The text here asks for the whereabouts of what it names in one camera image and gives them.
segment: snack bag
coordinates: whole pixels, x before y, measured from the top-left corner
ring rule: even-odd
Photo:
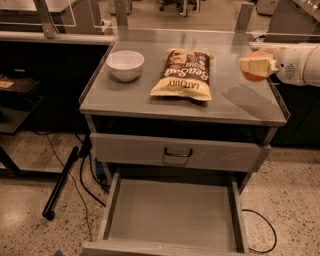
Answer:
[[[151,90],[152,96],[190,97],[211,100],[210,60],[206,51],[169,49],[160,81]]]

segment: cabinet top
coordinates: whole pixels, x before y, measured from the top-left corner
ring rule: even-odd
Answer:
[[[212,100],[150,96],[163,71],[169,48],[210,51]],[[122,83],[105,64],[109,53],[134,50],[145,58],[139,79]],[[124,30],[110,46],[88,83],[80,111],[90,115],[174,119],[244,125],[283,126],[286,117],[267,81],[249,82],[239,58],[251,52],[245,34],[170,30]]]

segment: open drawer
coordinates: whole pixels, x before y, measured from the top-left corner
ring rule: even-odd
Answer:
[[[86,255],[249,255],[234,177],[194,175],[117,170]]]

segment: drawer handle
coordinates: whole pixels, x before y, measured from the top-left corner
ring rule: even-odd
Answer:
[[[189,153],[187,153],[187,154],[177,154],[177,153],[170,153],[170,152],[168,152],[168,148],[165,147],[165,148],[164,148],[164,153],[165,153],[167,156],[190,157],[190,156],[192,156],[193,151],[192,151],[192,149],[190,149],[190,150],[189,150]]]

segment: black stand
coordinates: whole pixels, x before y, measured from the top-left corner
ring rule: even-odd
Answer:
[[[57,181],[51,196],[42,212],[42,216],[45,217],[48,220],[53,220],[55,213],[52,210],[52,208],[54,207],[58,196],[60,194],[61,189],[63,188],[63,185],[65,184],[65,180],[69,174],[69,170],[72,167],[73,163],[78,159],[78,147],[74,147],[73,150],[71,151],[71,154],[68,158],[68,161],[66,163],[66,165],[64,166],[62,173],[59,177],[59,180]]]

